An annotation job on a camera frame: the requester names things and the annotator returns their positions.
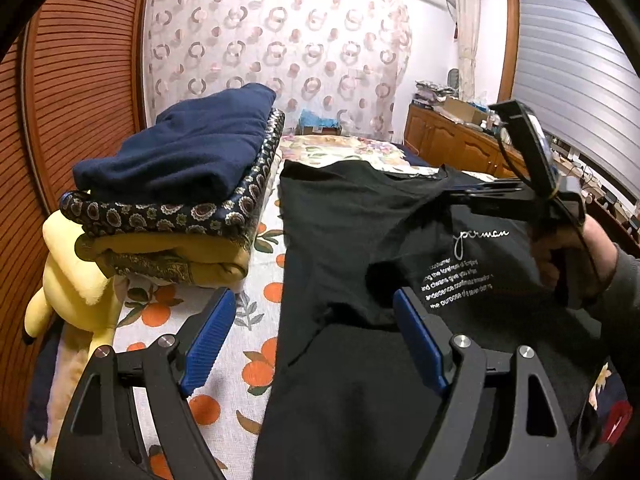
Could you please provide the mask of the dark grey sleeve forearm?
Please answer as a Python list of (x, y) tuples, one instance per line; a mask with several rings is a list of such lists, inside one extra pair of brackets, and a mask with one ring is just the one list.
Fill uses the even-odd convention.
[(616, 370), (632, 375), (639, 367), (639, 259), (614, 247), (617, 259), (602, 296), (600, 318)]

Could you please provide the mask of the right hand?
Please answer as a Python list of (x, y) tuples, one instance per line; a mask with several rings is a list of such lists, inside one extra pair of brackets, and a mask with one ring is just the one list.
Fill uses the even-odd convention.
[(611, 281), (617, 266), (617, 247), (589, 214), (582, 227), (560, 229), (533, 238), (530, 251), (541, 283), (554, 289), (572, 272), (573, 283), (586, 295), (594, 295)]

